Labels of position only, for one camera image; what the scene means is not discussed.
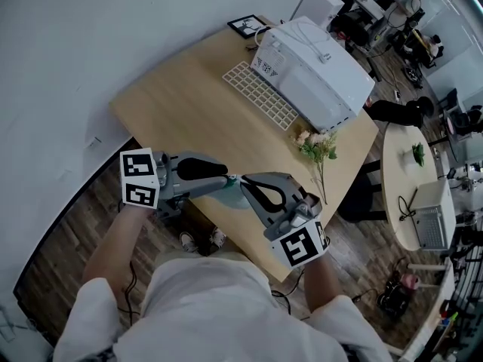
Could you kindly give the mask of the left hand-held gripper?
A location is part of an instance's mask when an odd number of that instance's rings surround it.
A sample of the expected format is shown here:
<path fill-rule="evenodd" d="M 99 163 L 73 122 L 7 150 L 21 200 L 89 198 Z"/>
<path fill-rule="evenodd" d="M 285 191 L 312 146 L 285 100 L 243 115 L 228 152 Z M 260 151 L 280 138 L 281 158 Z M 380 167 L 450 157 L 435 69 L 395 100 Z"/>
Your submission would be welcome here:
<path fill-rule="evenodd" d="M 225 164 L 202 153 L 181 152 L 174 158 L 178 173 L 227 173 Z M 151 148 L 120 153 L 122 202 L 126 205 L 156 210 L 160 219 L 179 216 L 183 199 L 198 198 L 223 189 L 232 177 L 227 175 L 202 179 L 181 179 L 177 174 L 172 185 L 169 156 L 153 153 Z"/>

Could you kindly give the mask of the light blue cloth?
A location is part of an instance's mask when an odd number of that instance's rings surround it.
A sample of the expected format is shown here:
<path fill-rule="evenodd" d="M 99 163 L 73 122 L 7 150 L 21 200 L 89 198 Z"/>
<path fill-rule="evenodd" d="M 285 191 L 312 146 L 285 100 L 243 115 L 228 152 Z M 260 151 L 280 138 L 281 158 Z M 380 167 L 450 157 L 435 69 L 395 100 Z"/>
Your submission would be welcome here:
<path fill-rule="evenodd" d="M 210 196 L 226 207 L 236 210 L 249 209 L 251 206 L 242 192 L 240 179 L 239 175 L 229 175 L 226 185 Z"/>

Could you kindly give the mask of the person's left forearm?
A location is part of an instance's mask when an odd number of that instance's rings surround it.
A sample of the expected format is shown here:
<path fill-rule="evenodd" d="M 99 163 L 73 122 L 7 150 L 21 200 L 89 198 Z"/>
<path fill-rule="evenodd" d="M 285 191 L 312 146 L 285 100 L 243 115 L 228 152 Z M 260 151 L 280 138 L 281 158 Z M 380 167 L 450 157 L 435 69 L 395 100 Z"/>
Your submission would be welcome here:
<path fill-rule="evenodd" d="M 114 293 L 122 290 L 137 239 L 151 214 L 151 209 L 130 204 L 120 210 L 86 263 L 82 278 L 84 284 L 104 278 Z"/>

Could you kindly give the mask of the person's right shoe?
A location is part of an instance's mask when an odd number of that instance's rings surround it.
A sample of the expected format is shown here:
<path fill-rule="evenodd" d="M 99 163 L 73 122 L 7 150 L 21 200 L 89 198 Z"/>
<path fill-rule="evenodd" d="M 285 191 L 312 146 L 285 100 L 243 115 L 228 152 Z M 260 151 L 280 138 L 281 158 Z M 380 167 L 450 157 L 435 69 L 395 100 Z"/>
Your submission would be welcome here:
<path fill-rule="evenodd" d="M 226 241 L 226 235 L 218 227 L 215 227 L 209 237 L 209 241 L 212 246 L 221 249 Z"/>

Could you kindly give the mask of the person's shoe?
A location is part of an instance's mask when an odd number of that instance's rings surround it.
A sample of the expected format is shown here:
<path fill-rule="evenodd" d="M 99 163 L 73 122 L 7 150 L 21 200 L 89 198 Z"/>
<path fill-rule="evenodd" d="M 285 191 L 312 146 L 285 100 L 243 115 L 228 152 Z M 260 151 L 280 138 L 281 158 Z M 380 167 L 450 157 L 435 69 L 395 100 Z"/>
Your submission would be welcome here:
<path fill-rule="evenodd" d="M 198 245 L 195 242 L 193 236 L 188 232 L 182 232 L 179 236 L 180 245 L 182 249 L 187 253 L 197 253 Z"/>
<path fill-rule="evenodd" d="M 209 237 L 209 241 L 212 246 L 221 249 L 226 241 L 226 235 L 218 227 L 215 227 Z"/>

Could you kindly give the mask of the person's left shoe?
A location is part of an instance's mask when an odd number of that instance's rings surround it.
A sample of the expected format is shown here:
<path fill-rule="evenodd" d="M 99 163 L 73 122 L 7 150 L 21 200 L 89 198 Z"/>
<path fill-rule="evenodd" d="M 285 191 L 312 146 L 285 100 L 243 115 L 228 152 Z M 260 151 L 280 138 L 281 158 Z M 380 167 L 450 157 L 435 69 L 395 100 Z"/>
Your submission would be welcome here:
<path fill-rule="evenodd" d="M 188 232 L 182 232 L 179 236 L 180 245 L 182 249 L 187 253 L 197 253 L 198 245 L 195 242 L 193 236 Z"/>

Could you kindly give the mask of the black round stool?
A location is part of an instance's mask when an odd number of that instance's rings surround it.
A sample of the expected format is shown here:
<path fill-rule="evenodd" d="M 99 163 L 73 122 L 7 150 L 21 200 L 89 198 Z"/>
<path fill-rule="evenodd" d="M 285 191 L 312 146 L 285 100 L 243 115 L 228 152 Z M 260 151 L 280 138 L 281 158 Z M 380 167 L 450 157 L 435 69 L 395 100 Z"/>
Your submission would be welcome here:
<path fill-rule="evenodd" d="M 384 210 L 372 210 L 374 193 L 382 192 L 381 184 L 373 184 L 369 173 L 380 170 L 380 160 L 363 164 L 348 192 L 341 201 L 337 212 L 347 222 L 387 221 Z"/>

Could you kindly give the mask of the white lattice rack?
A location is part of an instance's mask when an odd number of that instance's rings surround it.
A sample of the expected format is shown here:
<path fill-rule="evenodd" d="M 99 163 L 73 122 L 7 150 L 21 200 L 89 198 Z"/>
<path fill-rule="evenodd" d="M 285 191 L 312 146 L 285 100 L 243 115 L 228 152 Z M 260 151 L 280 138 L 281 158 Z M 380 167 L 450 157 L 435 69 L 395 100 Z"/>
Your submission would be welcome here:
<path fill-rule="evenodd" d="M 255 105 L 283 131 L 296 120 L 297 111 L 268 83 L 242 61 L 226 72 L 222 79 Z"/>

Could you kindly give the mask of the person's white T-shirt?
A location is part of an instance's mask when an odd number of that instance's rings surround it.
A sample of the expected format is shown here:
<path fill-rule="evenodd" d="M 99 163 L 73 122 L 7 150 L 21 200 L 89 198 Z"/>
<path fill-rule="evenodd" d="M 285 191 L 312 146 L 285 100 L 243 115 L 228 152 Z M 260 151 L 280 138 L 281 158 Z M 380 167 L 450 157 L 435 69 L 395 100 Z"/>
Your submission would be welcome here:
<path fill-rule="evenodd" d="M 305 321 L 273 299 L 252 263 L 220 257 L 160 265 L 140 319 L 121 328 L 108 282 L 95 278 L 76 297 L 54 362 L 392 362 L 352 300 L 337 296 Z"/>

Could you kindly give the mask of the white microwave oven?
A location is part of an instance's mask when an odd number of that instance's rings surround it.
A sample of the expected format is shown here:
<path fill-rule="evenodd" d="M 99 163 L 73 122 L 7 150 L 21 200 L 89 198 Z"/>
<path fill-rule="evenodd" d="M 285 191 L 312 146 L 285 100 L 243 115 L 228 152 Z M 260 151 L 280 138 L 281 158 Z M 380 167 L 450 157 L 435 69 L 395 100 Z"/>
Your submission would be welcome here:
<path fill-rule="evenodd" d="M 329 32 L 299 17 L 263 33 L 251 68 L 319 131 L 356 118 L 375 82 Z"/>

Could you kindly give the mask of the black swivel chair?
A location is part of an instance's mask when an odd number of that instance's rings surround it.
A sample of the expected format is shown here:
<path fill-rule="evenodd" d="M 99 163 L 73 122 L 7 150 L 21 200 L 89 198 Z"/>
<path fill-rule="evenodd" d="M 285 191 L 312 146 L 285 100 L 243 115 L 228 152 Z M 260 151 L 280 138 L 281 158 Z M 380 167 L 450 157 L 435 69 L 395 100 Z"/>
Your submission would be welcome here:
<path fill-rule="evenodd" d="M 364 106 L 366 113 L 375 121 L 382 121 L 401 126 L 421 128 L 424 118 L 431 118 L 434 104 L 428 97 L 419 97 L 405 105 L 387 100 L 367 102 Z"/>

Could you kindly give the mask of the white perforated box appliance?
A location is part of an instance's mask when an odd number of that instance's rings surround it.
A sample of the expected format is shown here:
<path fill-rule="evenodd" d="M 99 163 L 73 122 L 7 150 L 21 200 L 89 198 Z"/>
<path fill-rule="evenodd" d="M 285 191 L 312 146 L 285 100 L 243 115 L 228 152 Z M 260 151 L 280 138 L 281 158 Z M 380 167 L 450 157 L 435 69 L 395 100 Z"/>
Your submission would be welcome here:
<path fill-rule="evenodd" d="M 420 185 L 411 201 L 410 211 L 420 247 L 448 250 L 456 229 L 456 214 L 447 179 Z"/>

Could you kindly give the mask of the black draped office chair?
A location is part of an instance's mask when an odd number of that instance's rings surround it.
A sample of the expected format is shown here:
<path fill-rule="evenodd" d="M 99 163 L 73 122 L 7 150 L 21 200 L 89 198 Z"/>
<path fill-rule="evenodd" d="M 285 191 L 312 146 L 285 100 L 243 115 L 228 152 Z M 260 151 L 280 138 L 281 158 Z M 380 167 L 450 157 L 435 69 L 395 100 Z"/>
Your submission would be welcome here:
<path fill-rule="evenodd" d="M 357 17 L 351 16 L 349 13 L 337 15 L 331 24 L 338 32 L 343 32 L 347 39 L 359 47 L 368 44 L 369 33 Z"/>

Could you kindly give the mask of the white water dispenser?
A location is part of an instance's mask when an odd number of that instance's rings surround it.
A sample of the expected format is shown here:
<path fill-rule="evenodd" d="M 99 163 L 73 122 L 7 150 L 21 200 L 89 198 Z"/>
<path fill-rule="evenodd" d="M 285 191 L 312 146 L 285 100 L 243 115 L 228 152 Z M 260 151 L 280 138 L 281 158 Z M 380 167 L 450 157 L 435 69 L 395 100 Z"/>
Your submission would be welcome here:
<path fill-rule="evenodd" d="M 307 17 L 317 26 L 326 29 L 343 6 L 341 0 L 301 0 L 291 19 Z"/>

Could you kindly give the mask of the black picture frame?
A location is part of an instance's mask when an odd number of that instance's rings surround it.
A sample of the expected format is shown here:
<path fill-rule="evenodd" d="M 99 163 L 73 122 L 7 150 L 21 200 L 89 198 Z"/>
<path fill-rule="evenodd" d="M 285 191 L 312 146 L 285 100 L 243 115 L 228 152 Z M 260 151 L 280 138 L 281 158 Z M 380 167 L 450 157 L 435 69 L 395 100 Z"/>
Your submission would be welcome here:
<path fill-rule="evenodd" d="M 264 33 L 269 27 L 257 16 L 248 15 L 229 21 L 227 26 L 243 39 L 254 37 L 257 33 Z"/>

